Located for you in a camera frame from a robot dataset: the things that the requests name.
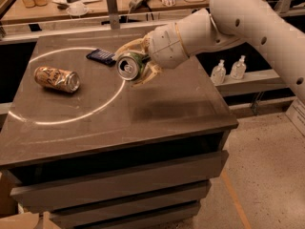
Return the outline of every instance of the workbench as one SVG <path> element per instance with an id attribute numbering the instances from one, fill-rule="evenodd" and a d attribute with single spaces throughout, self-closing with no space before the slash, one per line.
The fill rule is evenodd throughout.
<path id="1" fill-rule="evenodd" d="M 131 0 L 116 1 L 118 14 L 127 14 L 129 12 L 129 3 Z M 133 13 L 206 8 L 209 6 L 209 2 L 210 0 L 175 0 L 174 6 L 167 7 L 162 4 L 161 0 L 149 0 L 148 5 L 151 10 L 141 7 Z M 72 19 L 66 10 L 59 10 L 57 6 L 58 4 L 49 1 L 46 6 L 26 8 L 22 0 L 16 0 L 8 9 L 6 14 L 1 18 L 1 23 L 2 25 L 13 25 Z M 81 18 L 106 16 L 109 14 L 106 0 L 87 3 L 86 6 L 88 7 L 89 12 L 80 16 Z"/>
<path id="2" fill-rule="evenodd" d="M 144 228 L 196 215 L 238 123 L 195 57 L 141 86 L 86 58 L 153 28 L 40 37 L 0 134 L 0 170 L 26 211 L 60 228 Z M 74 94 L 34 81 L 75 71 Z"/>

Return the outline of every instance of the aluminum can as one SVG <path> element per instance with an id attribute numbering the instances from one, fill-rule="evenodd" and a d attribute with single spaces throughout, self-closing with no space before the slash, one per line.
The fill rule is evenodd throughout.
<path id="1" fill-rule="evenodd" d="M 136 52 L 124 52 L 116 60 L 118 73 L 124 80 L 135 80 L 142 72 L 143 56 Z"/>
<path id="2" fill-rule="evenodd" d="M 35 81 L 46 88 L 74 93 L 80 85 L 78 74 L 49 66 L 41 66 L 35 70 Z"/>

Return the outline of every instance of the floor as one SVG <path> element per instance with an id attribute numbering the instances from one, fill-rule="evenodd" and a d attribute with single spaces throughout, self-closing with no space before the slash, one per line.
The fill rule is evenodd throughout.
<path id="1" fill-rule="evenodd" d="M 230 156 L 197 216 L 150 229 L 305 228 L 305 138 L 285 105 L 233 109 L 239 121 Z"/>

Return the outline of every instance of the white robotic arm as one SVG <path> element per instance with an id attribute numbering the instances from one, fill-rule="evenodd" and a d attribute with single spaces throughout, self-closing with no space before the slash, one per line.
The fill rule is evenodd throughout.
<path id="1" fill-rule="evenodd" d="M 265 0 L 211 0 L 210 11 L 199 10 L 124 45 L 115 54 L 120 75 L 143 84 L 153 78 L 147 77 L 147 68 L 155 75 L 160 68 L 175 68 L 193 54 L 222 51 L 247 42 L 305 102 L 302 31 L 280 18 Z M 140 56 L 136 60 L 126 57 L 129 52 Z"/>

